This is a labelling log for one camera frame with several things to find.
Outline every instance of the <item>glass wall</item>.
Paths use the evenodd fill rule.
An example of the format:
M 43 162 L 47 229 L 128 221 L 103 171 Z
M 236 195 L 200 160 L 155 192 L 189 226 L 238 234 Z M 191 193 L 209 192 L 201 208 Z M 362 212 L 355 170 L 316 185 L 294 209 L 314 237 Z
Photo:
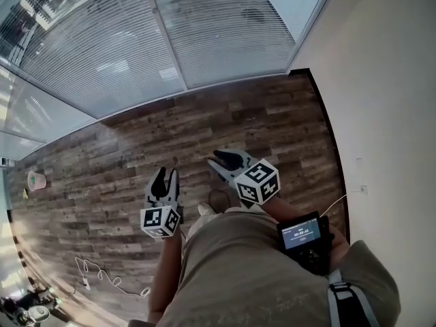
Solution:
M 3 69 L 0 125 L 45 143 L 153 99 L 283 74 L 319 1 L 0 0 L 0 56 L 60 99 Z
M 0 66 L 0 157 L 21 159 L 93 121 Z

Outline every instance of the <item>white wall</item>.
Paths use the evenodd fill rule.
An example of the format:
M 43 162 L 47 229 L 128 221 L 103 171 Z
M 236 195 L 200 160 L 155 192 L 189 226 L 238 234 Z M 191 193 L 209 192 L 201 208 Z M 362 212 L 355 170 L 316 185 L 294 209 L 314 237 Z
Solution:
M 436 0 L 330 0 L 293 68 L 309 67 L 364 239 L 400 289 L 399 326 L 436 322 Z

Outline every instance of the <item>white cable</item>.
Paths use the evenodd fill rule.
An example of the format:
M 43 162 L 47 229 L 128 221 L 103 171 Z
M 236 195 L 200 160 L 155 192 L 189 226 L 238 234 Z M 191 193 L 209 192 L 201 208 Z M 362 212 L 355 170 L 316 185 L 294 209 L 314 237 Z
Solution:
M 329 208 L 327 208 L 327 210 L 326 210 L 326 212 L 324 212 L 322 215 L 321 215 L 321 217 L 323 216 L 323 215 L 325 215 L 327 212 L 328 212 L 328 210 L 330 210 L 337 202 L 339 202 L 339 201 L 341 201 L 345 196 L 348 196 L 348 194 L 350 194 L 350 193 L 360 193 L 362 190 L 353 190 L 353 191 L 348 191 L 344 196 L 341 196 L 338 200 L 336 200 L 335 202 L 333 202 L 331 205 L 330 205 L 330 207 Z
M 129 293 L 129 292 L 126 292 L 125 290 L 123 290 L 123 288 L 119 287 L 119 285 L 120 285 L 120 283 L 121 283 L 121 278 L 120 278 L 119 276 L 115 277 L 115 278 L 111 281 L 110 278 L 109 278 L 108 273 L 107 273 L 106 271 L 102 270 L 102 269 L 101 269 L 101 268 L 100 268 L 96 263 L 92 263 L 92 262 L 90 262 L 90 261 L 87 260 L 87 259 L 82 259 L 82 258 L 79 258 L 79 257 L 75 257 L 75 261 L 76 261 L 76 264 L 77 264 L 77 268 L 79 269 L 79 272 L 80 272 L 80 274 L 82 275 L 82 277 L 83 277 L 84 279 L 85 279 L 85 276 L 83 275 L 83 272 L 82 272 L 81 269 L 80 269 L 80 266 L 79 266 L 79 262 L 78 262 L 78 260 L 82 260 L 82 261 L 83 261 L 83 271 L 85 271 L 86 273 L 89 272 L 87 262 L 88 262 L 89 264 L 95 265 L 96 267 L 98 267 L 97 278 L 98 278 L 99 280 L 103 280 L 103 274 L 105 274 L 106 277 L 108 278 L 109 282 L 111 282 L 111 284 L 112 284 L 114 287 L 118 288 L 120 291 L 122 291 L 122 293 L 127 294 L 128 296 L 138 296 L 138 297 L 141 297 L 141 298 L 145 298 L 145 297 L 147 297 L 147 296 L 150 294 L 150 291 L 151 291 L 151 288 L 150 288 L 150 287 L 145 287 L 145 288 L 141 291 L 141 293 L 139 293 L 139 294 L 137 294 L 137 293 Z

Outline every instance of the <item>display screen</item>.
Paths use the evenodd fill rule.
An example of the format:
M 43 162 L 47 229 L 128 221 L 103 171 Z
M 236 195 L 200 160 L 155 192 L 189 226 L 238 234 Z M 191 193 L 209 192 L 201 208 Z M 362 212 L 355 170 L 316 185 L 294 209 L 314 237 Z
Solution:
M 281 232 L 286 249 L 309 243 L 321 237 L 320 227 L 316 218 L 282 229 Z

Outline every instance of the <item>foot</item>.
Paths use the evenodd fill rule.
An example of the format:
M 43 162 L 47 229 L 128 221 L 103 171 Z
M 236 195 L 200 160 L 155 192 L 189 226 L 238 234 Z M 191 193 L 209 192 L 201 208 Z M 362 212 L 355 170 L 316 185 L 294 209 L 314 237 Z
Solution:
M 202 202 L 198 205 L 198 212 L 200 215 L 216 215 L 213 208 L 205 202 Z
M 224 213 L 231 207 L 230 197 L 223 190 L 213 189 L 209 193 L 208 203 L 216 213 Z

